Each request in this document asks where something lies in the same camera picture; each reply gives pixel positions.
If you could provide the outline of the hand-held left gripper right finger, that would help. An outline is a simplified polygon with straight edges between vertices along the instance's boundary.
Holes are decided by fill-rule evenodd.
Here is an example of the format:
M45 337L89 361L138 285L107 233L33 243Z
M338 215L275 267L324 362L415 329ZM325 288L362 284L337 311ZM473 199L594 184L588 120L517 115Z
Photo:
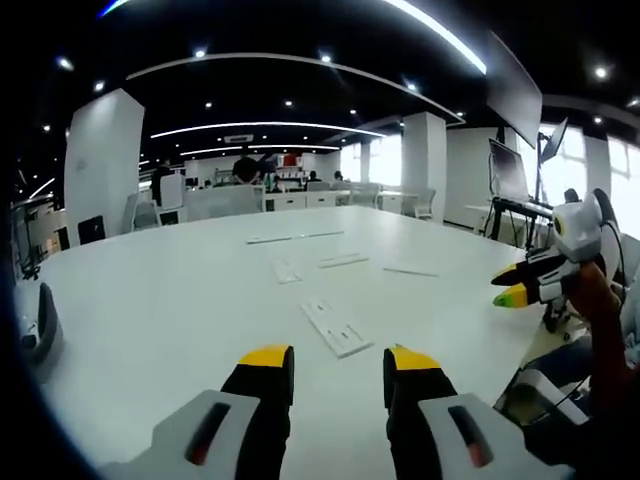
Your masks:
M460 394L440 364L401 345L384 350L386 434L398 479L570 479L527 450L519 427L474 394Z

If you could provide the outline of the person's right hand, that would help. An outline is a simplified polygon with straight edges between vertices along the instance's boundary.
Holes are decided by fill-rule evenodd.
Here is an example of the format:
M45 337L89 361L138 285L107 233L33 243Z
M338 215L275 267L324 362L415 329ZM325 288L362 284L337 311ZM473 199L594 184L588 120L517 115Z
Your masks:
M594 262L580 265L577 276L570 281L569 299L592 326L612 322L619 317L621 301Z

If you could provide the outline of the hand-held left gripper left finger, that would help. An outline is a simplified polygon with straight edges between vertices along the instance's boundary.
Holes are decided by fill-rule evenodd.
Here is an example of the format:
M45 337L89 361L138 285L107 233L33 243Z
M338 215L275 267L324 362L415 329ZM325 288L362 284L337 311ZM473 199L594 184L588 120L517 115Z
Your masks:
M103 479L278 479L291 432L294 348L244 355L219 390L206 390L152 431L151 445Z

